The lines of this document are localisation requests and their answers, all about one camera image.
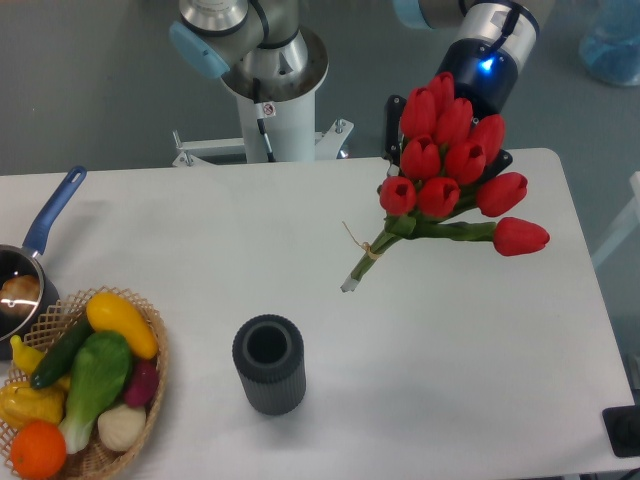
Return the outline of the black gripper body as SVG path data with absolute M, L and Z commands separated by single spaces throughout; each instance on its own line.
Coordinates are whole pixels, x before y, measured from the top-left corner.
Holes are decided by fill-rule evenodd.
M 436 73 L 452 75 L 454 97 L 469 100 L 479 120 L 502 111 L 519 76 L 507 53 L 491 52 L 487 42 L 477 39 L 454 42 Z

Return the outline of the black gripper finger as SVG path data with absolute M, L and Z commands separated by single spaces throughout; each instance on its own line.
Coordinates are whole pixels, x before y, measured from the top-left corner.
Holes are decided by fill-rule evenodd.
M 391 164 L 400 163 L 401 130 L 400 120 L 406 105 L 406 99 L 399 95 L 388 97 L 384 106 L 383 118 L 383 157 Z
M 496 178 L 504 170 L 513 163 L 513 156 L 506 150 L 501 149 L 496 158 L 485 166 L 482 175 L 479 177 L 479 183 L 486 183 Z

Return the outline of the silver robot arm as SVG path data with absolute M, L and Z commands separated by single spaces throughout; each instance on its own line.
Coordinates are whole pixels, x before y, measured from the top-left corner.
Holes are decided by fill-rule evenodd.
M 439 72 L 454 76 L 457 97 L 474 120 L 502 111 L 540 36 L 552 1 L 395 1 L 398 19 L 413 29 L 455 27 Z

